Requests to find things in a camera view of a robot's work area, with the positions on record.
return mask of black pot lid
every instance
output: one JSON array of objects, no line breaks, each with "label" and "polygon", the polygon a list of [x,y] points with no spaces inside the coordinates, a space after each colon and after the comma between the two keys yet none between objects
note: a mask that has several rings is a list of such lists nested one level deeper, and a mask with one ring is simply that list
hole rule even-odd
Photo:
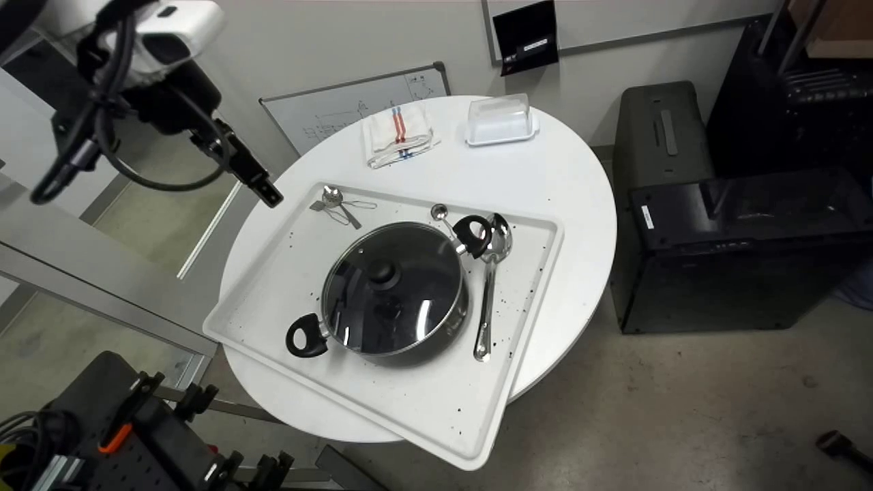
[{"label": "black pot lid", "polygon": [[441,328],[462,288],[451,238],[425,224],[389,224],[357,239],[328,272],[325,328],[365,353],[403,352]]}]

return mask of pot handle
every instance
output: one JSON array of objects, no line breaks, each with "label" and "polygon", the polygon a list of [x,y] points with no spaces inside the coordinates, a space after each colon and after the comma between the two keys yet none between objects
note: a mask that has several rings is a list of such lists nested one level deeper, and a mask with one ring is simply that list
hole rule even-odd
[{"label": "pot handle", "polygon": [[294,358],[319,358],[328,352],[328,338],[323,333],[319,315],[309,313],[294,319],[294,323],[290,328],[290,333],[284,336],[287,349]]},{"label": "pot handle", "polygon": [[459,239],[464,243],[464,247],[469,251],[469,257],[482,257],[489,251],[492,221],[485,221],[481,216],[464,216],[452,229],[455,229]]}]

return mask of white napkin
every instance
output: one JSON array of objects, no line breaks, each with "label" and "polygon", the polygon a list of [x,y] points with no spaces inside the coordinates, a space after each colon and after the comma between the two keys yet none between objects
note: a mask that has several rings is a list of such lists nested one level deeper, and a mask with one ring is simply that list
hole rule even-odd
[{"label": "white napkin", "polygon": [[394,107],[364,122],[364,158],[369,167],[388,167],[437,143],[437,131],[418,104]]}]

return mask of metal spoon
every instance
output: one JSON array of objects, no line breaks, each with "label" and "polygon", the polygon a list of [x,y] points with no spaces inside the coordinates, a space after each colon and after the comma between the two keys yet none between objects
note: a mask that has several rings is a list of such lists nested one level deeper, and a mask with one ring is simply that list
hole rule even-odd
[{"label": "metal spoon", "polygon": [[323,187],[323,199],[325,199],[328,203],[335,203],[339,210],[343,210],[346,221],[350,221],[354,229],[361,229],[361,221],[357,221],[357,218],[350,212],[350,208],[343,203],[343,190],[340,190],[340,187],[325,186],[325,187]]},{"label": "metal spoon", "polygon": [[514,229],[511,224],[494,212],[492,221],[492,243],[482,257],[485,261],[485,287],[482,287],[482,310],[481,310],[481,328],[475,333],[473,358],[485,360],[492,353],[492,310],[494,310],[494,284],[496,284],[496,265],[508,259],[514,247]]}]

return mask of white tray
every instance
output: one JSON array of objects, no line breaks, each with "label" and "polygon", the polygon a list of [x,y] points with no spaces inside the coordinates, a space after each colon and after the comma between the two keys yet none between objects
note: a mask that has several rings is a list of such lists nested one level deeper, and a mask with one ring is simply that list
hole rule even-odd
[{"label": "white tray", "polygon": [[[485,265],[469,257],[464,257],[469,319],[437,358],[394,364],[331,340],[328,353],[304,360],[287,352],[287,330],[297,315],[319,313],[328,270],[361,233],[394,221],[421,221],[451,232],[432,218],[433,202],[343,187],[350,202],[376,203],[373,210],[350,208],[364,224],[351,229],[328,212],[309,210],[319,187],[313,186],[297,202],[279,233],[252,251],[246,272],[223,288],[204,333],[452,465],[481,469],[520,367],[561,229],[545,218],[505,212],[514,227],[514,251],[496,272],[494,349],[485,362],[473,358]],[[445,203],[451,224],[469,212],[494,212]]]}]

